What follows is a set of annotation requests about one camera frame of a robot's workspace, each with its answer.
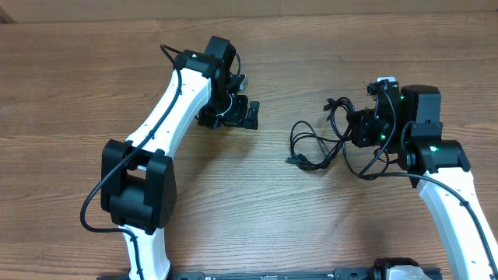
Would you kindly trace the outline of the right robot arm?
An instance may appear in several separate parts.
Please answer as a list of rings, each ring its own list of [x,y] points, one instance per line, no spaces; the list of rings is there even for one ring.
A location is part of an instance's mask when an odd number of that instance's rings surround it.
[[[442,138],[439,89],[383,79],[369,84],[367,92],[374,108],[347,116],[352,143],[397,154],[397,175],[410,179],[429,209],[455,279],[495,279],[497,241],[464,149]]]

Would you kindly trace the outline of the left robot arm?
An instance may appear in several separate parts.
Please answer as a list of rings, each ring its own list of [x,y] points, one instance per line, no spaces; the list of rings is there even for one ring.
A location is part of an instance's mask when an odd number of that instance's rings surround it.
[[[112,231],[126,240],[131,267],[124,279],[171,277],[165,227],[177,200],[173,159],[190,124],[258,128],[260,104],[243,94],[247,77],[230,71],[240,56],[229,40],[213,36],[203,52],[160,49],[173,65],[170,83],[139,128],[104,146],[94,190]]]

